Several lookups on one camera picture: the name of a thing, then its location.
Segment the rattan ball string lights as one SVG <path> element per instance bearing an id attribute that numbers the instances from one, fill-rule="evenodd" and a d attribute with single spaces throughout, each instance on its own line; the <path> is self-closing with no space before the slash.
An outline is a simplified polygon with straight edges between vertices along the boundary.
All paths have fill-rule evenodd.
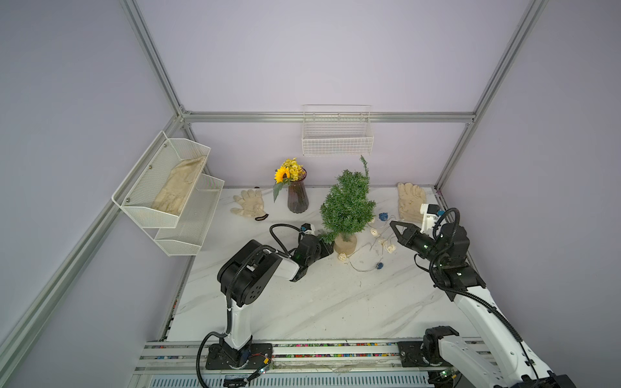
<path id="1" fill-rule="evenodd" d="M 361 237 L 363 239 L 351 252 L 337 253 L 338 260 L 356 273 L 374 273 L 384 267 L 384 257 L 396 251 L 394 234 L 389 231 L 394 214 L 382 212 L 369 222 Z"/>

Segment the small green christmas tree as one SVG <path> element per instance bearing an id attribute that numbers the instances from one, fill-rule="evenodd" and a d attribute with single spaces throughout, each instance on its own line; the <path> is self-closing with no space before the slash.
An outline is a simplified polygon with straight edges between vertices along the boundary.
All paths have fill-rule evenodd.
<path id="1" fill-rule="evenodd" d="M 360 157 L 363 171 L 344 170 L 330 187 L 320 206 L 323 232 L 320 240 L 337 255 L 351 256 L 357 249 L 357 234 L 374 219 L 376 203 L 370 200 L 370 172 Z"/>

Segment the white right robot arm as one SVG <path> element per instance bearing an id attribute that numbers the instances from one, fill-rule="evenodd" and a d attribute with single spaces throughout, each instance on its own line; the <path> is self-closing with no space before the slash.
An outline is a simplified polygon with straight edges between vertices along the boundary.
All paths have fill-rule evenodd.
<path id="1" fill-rule="evenodd" d="M 427 260 L 425 271 L 468 318 L 488 346 L 488 361 L 470 348 L 451 326 L 429 328 L 423 336 L 420 363 L 451 365 L 475 387 L 573 387 L 566 374 L 557 374 L 526 344 L 501 313 L 480 274 L 467 263 L 470 240 L 460 224 L 460 213 L 449 208 L 429 233 L 405 221 L 391 221 L 398 243 Z"/>

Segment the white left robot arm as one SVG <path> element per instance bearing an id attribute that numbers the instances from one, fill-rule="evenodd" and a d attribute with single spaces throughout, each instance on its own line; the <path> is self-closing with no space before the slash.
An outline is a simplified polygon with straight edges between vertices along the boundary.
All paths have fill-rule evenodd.
<path id="1" fill-rule="evenodd" d="M 250 307 L 274 277 L 290 282 L 302 280 L 314 263 L 334 252 L 323 235 L 317 235 L 310 223 L 293 226 L 276 223 L 268 228 L 276 247 L 252 239 L 219 270 L 217 280 L 226 299 L 226 328 L 212 331 L 197 350 L 195 369 L 254 369 L 254 378 L 272 364 L 273 345 L 257 344 L 251 330 Z"/>

